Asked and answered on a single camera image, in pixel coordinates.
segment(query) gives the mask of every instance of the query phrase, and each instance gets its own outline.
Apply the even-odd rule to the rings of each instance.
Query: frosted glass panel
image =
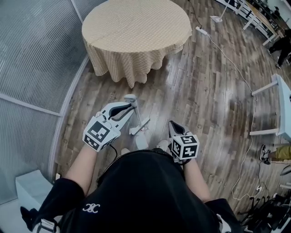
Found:
[[[105,1],[106,0],[74,0],[83,20],[95,6],[98,6]]]
[[[0,1],[0,92],[59,112],[85,58],[69,0]]]
[[[57,116],[0,99],[0,204],[17,198],[15,177],[40,169],[48,177]]]

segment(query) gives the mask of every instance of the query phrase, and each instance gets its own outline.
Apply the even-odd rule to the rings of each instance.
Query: black t-shirt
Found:
[[[225,199],[203,203],[187,187],[181,167],[153,151],[126,154],[102,176],[101,184],[84,197],[72,180],[58,179],[42,204],[35,224],[63,215],[61,232],[154,231],[218,233],[216,214],[241,227]]]

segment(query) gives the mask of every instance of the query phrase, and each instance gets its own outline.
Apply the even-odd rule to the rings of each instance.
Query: table leg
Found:
[[[280,184],[280,187],[291,189],[291,186]]]
[[[241,3],[240,8],[236,10],[236,15],[241,11],[241,9],[244,7],[244,5],[245,5],[245,1],[243,1],[243,2]]]
[[[260,22],[255,26],[255,28],[257,29],[261,24],[262,24],[262,21],[260,21]]]
[[[275,134],[278,133],[279,129],[267,129],[267,130],[259,130],[259,131],[251,131],[250,135],[251,136],[256,136],[256,135],[267,135],[267,134]]]
[[[289,146],[289,145],[290,145],[290,143],[277,143],[277,144],[273,144],[274,147],[283,147],[283,146]]]
[[[247,27],[252,23],[252,21],[254,21],[255,17],[256,17],[255,15],[252,16],[252,18],[243,27],[243,30],[247,29]]]
[[[276,36],[275,36],[275,38],[274,38],[274,42],[278,39],[280,37],[280,35],[279,34],[277,34]]]
[[[273,34],[271,37],[269,37],[264,43],[263,46],[265,46],[266,44],[268,44],[272,39],[274,39],[276,36],[276,34]]]
[[[270,84],[268,84],[266,86],[261,87],[260,89],[254,91],[254,92],[252,92],[251,95],[255,96],[255,95],[261,93],[262,91],[266,91],[266,90],[268,90],[268,89],[270,89],[270,88],[272,88],[273,86],[276,86],[276,85],[278,85],[278,81],[277,80],[271,82]]]

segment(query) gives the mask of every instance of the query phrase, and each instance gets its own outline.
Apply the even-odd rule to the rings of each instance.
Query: shoe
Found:
[[[123,148],[123,149],[121,150],[121,155],[127,154],[127,153],[129,153],[129,152],[130,152],[129,149],[127,149],[127,148]]]
[[[266,151],[266,145],[262,145],[261,147],[261,153],[260,153],[260,160],[265,160],[266,158],[268,158],[268,156],[266,156],[268,153],[270,153],[271,151],[268,150]]]
[[[156,146],[156,148],[160,148],[163,151],[166,151],[168,149],[169,141],[168,140],[162,140],[159,142],[159,144]]]

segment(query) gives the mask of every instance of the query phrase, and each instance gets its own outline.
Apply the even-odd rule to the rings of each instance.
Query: wooden floor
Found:
[[[182,7],[194,29],[198,23],[191,13],[187,0],[174,0]],[[197,17],[226,55],[235,62],[253,90],[271,82],[271,75],[280,74],[291,87],[289,67],[275,68],[275,62],[262,43],[265,37],[246,21],[227,10],[220,24],[210,15],[220,15],[223,6],[213,0],[192,0]],[[145,134],[150,148],[155,147],[168,134],[167,123],[175,120],[186,124],[200,140],[197,158],[201,171],[213,198],[226,198],[235,212],[249,208],[250,201],[232,198],[231,189],[239,176],[244,155],[251,143],[249,131],[253,117],[254,99],[234,66],[212,44],[208,37],[193,30],[183,51],[164,59],[163,67],[151,70],[145,84],[136,83],[130,89],[125,79],[114,83],[109,74],[96,77],[87,66],[71,101],[71,111],[65,126],[62,146],[57,158],[58,172],[65,174],[83,142],[82,134],[87,122],[109,102],[122,101],[123,96],[134,93],[139,98],[142,116],[150,115]],[[278,127],[279,103],[277,89],[273,88],[258,96],[253,130]],[[121,148],[136,150],[134,139],[128,135],[128,125],[122,136],[114,142]],[[274,136],[253,137],[253,143],[242,166],[241,180],[234,188],[234,196],[255,194],[258,181],[258,156],[261,145],[273,150],[273,143],[283,140]],[[109,147],[101,151],[95,166],[94,179],[106,169],[115,156]],[[260,178],[266,183],[270,195],[282,193],[280,183],[290,176],[280,177],[283,164],[261,164]],[[265,189],[258,197],[267,196]]]

